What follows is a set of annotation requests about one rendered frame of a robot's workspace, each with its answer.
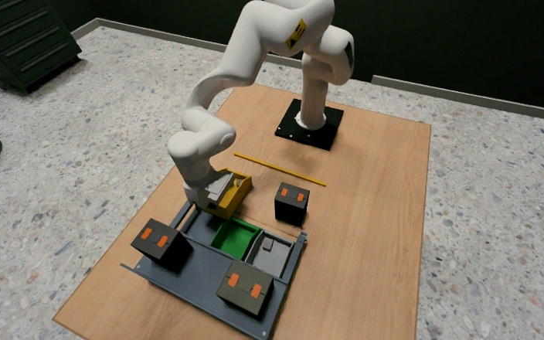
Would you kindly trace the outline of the green open bin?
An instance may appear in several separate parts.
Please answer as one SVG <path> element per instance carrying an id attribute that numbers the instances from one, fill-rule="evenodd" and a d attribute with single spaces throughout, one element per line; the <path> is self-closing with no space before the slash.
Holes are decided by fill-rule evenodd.
<path id="1" fill-rule="evenodd" d="M 231 216 L 220 226 L 210 246 L 245 261 L 259 234 L 260 228 Z"/>

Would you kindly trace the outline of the yellow open-front bin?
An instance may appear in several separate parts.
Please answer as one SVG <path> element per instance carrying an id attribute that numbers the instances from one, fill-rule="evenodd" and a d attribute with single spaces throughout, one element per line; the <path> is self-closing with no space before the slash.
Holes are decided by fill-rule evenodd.
<path id="1" fill-rule="evenodd" d="M 248 188 L 250 187 L 252 183 L 252 176 L 244 175 L 242 173 L 236 172 L 228 168 L 220 169 L 218 170 L 218 172 L 224 173 L 225 170 L 234 172 L 236 178 L 233 181 L 234 183 L 233 186 L 228 189 L 228 191 L 224 195 L 220 204 L 219 205 L 215 204 L 216 210 L 208 209 L 207 207 L 204 208 L 203 210 L 228 220 L 232 216 L 233 212 L 239 205 L 241 199 L 243 198 Z M 236 181 L 239 179 L 242 179 L 243 181 L 241 182 L 240 186 L 237 188 Z"/>

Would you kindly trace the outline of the grey open bin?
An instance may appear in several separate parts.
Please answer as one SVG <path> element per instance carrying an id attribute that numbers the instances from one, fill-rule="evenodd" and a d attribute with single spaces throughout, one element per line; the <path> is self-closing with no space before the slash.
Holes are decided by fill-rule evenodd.
<path id="1" fill-rule="evenodd" d="M 274 240 L 271 251 L 263 250 L 266 238 Z M 245 262 L 281 278 L 293 247 L 294 241 L 263 229 L 255 239 Z"/>

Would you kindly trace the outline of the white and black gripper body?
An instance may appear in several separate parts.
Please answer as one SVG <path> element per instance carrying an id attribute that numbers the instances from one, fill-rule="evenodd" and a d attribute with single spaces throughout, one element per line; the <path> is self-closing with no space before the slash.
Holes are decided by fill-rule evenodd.
<path id="1" fill-rule="evenodd" d="M 192 187 L 190 185 L 187 185 L 185 182 L 183 184 L 185 195 L 187 197 L 187 200 L 191 205 L 194 205 L 193 203 L 197 203 L 198 207 L 201 209 L 204 209 L 209 204 L 208 196 L 210 192 L 201 189 L 199 187 Z"/>

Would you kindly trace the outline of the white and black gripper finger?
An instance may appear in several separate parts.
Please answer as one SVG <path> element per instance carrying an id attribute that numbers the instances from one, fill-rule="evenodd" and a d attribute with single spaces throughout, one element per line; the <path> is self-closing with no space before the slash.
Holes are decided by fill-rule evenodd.
<path id="1" fill-rule="evenodd" d="M 216 210 L 216 205 L 214 203 L 209 202 L 207 208 Z M 195 210 L 198 211 L 198 212 L 202 211 L 202 209 L 198 207 L 196 202 L 195 202 Z"/>

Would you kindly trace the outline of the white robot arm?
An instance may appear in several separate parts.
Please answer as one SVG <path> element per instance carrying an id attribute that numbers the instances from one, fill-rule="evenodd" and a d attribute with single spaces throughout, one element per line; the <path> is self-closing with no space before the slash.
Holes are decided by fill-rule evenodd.
<path id="1" fill-rule="evenodd" d="M 188 95 L 181 116 L 184 131 L 167 145 L 185 183 L 210 192 L 211 203 L 219 205 L 236 178 L 234 172 L 213 170 L 209 162 L 236 140 L 234 127 L 208 111 L 214 97 L 231 87 L 252 86 L 269 51 L 289 57 L 303 50 L 296 121 L 305 130 L 322 128 L 328 83 L 344 85 L 354 66 L 352 35 L 330 25 L 334 13 L 333 0 L 251 1 L 244 7 L 220 65 Z"/>

